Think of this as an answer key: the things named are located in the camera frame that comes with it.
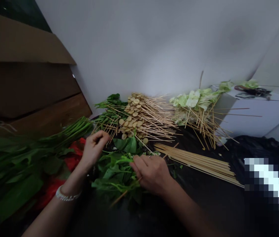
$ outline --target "white beaded bracelet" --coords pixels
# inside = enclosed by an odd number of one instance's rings
[[[62,186],[60,186],[60,187],[58,188],[58,190],[56,191],[56,194],[55,194],[55,195],[56,195],[56,197],[57,197],[58,199],[60,199],[60,200],[62,200],[62,201],[73,201],[73,200],[79,198],[79,196],[80,196],[80,194],[81,194],[81,192],[80,192],[79,194],[77,194],[77,195],[75,195],[75,196],[65,196],[65,195],[62,194],[61,191],[60,191],[61,187],[62,187]]]

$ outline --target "brown cardboard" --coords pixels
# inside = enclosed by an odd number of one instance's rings
[[[0,63],[0,117],[16,118],[80,92],[67,64]]]
[[[42,109],[34,114],[9,123],[17,131],[15,135],[28,137],[45,137],[61,132],[67,126],[81,116],[90,117],[92,114],[84,96],[80,93],[69,99],[58,102],[52,106]],[[12,134],[0,128],[0,136],[11,136]]]
[[[76,64],[56,35],[1,15],[0,62]]]

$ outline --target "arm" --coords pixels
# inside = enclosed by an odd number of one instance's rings
[[[134,156],[130,163],[140,185],[164,199],[176,213],[190,235],[220,236],[208,222],[200,207],[186,194],[181,186],[170,176],[167,164],[159,156]]]
[[[81,161],[61,188],[64,195],[73,196],[80,193],[87,173],[94,166],[109,140],[110,136],[104,131],[99,131],[87,138]],[[63,235],[74,206],[75,200],[62,201],[55,196],[22,237]]]

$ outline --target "hand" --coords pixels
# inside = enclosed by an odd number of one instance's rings
[[[166,161],[160,156],[134,156],[130,166],[136,172],[139,184],[149,192],[163,196],[175,180],[170,176]]]
[[[86,139],[83,155],[77,168],[79,167],[83,171],[88,172],[88,169],[97,162],[104,146],[109,140],[110,136],[102,130],[89,136]]]

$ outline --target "white box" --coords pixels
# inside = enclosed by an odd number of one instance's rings
[[[214,91],[217,88],[218,86],[212,86]],[[234,88],[230,92],[223,93],[214,108],[215,113],[225,114],[215,114],[215,120],[230,137],[233,138],[240,135],[262,137],[279,124],[279,94],[271,93],[271,100],[267,100],[264,97],[255,97],[253,99],[236,97],[239,93],[241,91],[237,91]],[[216,132],[216,135],[222,136],[222,132]]]

